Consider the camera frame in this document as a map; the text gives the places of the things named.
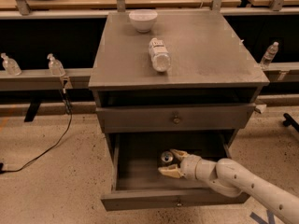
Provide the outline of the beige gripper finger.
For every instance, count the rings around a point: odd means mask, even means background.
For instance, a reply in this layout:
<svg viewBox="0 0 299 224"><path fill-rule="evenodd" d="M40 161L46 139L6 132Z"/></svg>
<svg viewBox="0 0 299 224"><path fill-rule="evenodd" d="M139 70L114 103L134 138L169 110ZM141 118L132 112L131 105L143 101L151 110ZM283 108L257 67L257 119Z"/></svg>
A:
<svg viewBox="0 0 299 224"><path fill-rule="evenodd" d="M173 177L173 178L182 178L184 176L184 174L181 172L177 164L159 167L158 171L160 172L161 175Z"/></svg>
<svg viewBox="0 0 299 224"><path fill-rule="evenodd" d="M189 156L189 153L183 150L171 149L170 152L179 161L183 161L186 157Z"/></svg>

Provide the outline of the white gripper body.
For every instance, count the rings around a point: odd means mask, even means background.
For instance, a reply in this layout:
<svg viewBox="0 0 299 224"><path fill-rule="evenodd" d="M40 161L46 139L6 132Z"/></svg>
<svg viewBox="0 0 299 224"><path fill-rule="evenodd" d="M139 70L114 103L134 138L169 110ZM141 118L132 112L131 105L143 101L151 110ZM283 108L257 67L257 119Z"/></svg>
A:
<svg viewBox="0 0 299 224"><path fill-rule="evenodd" d="M180 170L183 176L189 180L198 180L207 183L217 177L216 162L205 160L195 155L189 155L184 158L180 163Z"/></svg>

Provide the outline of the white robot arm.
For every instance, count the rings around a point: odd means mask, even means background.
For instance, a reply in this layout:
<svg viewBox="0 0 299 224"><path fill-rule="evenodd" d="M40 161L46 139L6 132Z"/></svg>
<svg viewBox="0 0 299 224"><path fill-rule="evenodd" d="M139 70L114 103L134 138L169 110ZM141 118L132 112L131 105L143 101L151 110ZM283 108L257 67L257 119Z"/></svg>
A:
<svg viewBox="0 0 299 224"><path fill-rule="evenodd" d="M247 193L285 224L299 224L299 198L258 177L238 162L222 158L209 161L183 150L170 149L161 155L158 171L173 178L201 181L214 191L237 197Z"/></svg>

